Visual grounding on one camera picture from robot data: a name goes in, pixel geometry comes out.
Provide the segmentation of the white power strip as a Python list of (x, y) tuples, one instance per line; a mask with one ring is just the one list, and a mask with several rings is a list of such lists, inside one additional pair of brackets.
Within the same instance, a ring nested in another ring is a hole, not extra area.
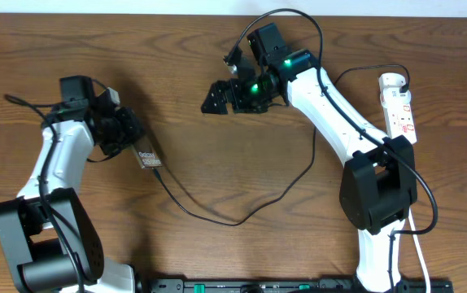
[[(406, 85), (406, 79), (398, 73), (387, 72), (378, 78), (378, 83), (381, 94), (382, 89), (386, 87), (400, 87), (402, 89)], [(400, 105), (399, 107), (382, 108), (388, 136), (396, 138), (403, 135), (411, 144), (415, 144), (417, 142), (417, 135), (412, 117), (411, 103)]]

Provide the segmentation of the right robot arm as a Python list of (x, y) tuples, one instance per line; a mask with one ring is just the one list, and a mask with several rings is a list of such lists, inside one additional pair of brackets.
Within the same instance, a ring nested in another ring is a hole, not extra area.
[(236, 77), (212, 83), (206, 114), (265, 113), (277, 96), (302, 112), (343, 165), (339, 201), (358, 230), (356, 279), (368, 292), (393, 291), (401, 282), (396, 237), (417, 201), (408, 73), (378, 78), (386, 130), (368, 122), (337, 90), (309, 50), (267, 54), (260, 75), (237, 53), (228, 65)]

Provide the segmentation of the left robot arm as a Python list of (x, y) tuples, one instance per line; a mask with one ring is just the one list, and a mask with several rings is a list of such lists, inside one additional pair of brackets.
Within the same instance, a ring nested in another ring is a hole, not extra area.
[(15, 199), (0, 203), (0, 243), (19, 292), (141, 292), (132, 265), (106, 258), (78, 191), (94, 146), (108, 159), (142, 136), (129, 107), (66, 103), (42, 116), (43, 144)]

